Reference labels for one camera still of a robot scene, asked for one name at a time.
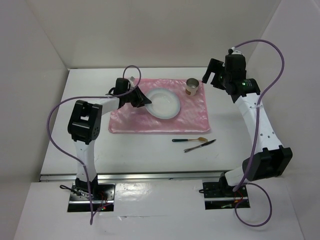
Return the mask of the white ribbed plate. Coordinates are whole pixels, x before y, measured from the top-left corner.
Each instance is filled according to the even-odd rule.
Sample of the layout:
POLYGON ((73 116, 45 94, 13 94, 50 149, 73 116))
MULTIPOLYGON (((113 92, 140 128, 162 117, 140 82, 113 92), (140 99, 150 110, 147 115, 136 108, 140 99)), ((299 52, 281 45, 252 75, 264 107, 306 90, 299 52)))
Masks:
POLYGON ((145 106, 146 110, 158 119, 169 120, 180 112, 180 99, 166 88, 154 88, 146 94, 146 97, 152 101, 152 104, 145 106))

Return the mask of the metal cup with paper sleeve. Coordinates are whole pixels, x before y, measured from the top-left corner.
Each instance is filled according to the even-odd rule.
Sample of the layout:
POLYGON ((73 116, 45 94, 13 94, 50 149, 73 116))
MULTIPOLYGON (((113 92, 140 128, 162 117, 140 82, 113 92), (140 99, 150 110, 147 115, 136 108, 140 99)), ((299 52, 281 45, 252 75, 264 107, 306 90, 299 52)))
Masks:
POLYGON ((185 92, 189 96, 194 96, 197 93, 200 82, 195 78, 189 78, 185 83, 185 92))

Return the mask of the pink rose satin placemat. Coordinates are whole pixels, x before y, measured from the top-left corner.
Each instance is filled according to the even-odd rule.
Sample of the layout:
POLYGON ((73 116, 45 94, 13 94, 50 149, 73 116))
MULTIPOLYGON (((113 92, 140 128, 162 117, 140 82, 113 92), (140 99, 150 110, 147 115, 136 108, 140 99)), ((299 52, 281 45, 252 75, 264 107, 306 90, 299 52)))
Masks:
POLYGON ((196 134, 210 128, 205 90, 199 84, 195 95, 186 93, 185 79, 143 78, 138 84, 151 104, 135 108, 127 103, 111 112, 112 134, 196 134))

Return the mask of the green handled gold fork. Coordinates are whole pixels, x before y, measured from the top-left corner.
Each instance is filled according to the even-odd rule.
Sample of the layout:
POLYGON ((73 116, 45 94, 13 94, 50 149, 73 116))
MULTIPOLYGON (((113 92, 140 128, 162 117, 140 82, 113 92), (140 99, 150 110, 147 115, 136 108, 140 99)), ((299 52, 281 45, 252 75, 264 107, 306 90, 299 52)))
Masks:
POLYGON ((174 143, 178 143, 178 142, 192 142, 192 141, 199 141, 199 142, 203 142, 203 143, 206 143, 208 142, 209 140, 205 137, 198 137, 198 138, 192 138, 192 139, 189 139, 189 138, 174 138, 171 140, 172 142, 174 143))

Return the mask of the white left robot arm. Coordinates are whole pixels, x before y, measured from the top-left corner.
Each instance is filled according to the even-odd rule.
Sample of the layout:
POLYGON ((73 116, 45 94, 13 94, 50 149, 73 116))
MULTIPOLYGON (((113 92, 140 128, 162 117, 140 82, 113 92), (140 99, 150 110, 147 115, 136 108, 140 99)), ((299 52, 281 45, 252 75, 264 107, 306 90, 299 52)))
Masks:
POLYGON ((74 142, 76 158, 80 160, 75 186, 88 200, 94 199, 99 193, 94 151, 95 141, 101 131, 102 116, 127 103, 140 108, 152 101, 130 79, 117 78, 115 87, 96 103, 77 100, 74 104, 67 131, 74 142))

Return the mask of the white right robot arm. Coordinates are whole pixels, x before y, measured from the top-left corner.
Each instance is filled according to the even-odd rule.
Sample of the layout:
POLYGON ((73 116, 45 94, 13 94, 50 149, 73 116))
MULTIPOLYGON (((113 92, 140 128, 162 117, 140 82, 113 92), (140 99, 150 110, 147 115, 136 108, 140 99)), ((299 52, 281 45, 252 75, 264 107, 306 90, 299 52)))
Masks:
POLYGON ((262 92, 253 78, 247 78, 246 58, 241 53, 227 54, 224 61, 212 58, 202 77, 205 84, 225 91, 243 117, 252 141, 250 156, 241 166, 224 173, 218 184, 223 196, 230 196, 243 184, 283 174, 293 152, 277 137, 265 111, 262 92))

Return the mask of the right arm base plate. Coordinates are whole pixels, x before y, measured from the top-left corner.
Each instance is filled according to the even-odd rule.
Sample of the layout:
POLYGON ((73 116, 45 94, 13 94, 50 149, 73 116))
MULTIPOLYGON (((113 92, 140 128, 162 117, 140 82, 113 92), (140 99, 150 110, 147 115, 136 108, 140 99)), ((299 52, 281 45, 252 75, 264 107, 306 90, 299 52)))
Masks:
POLYGON ((233 187, 222 189, 218 182, 203 182, 198 192, 203 194, 206 210, 234 209, 237 204, 240 209, 251 207, 245 186, 233 192, 233 187))

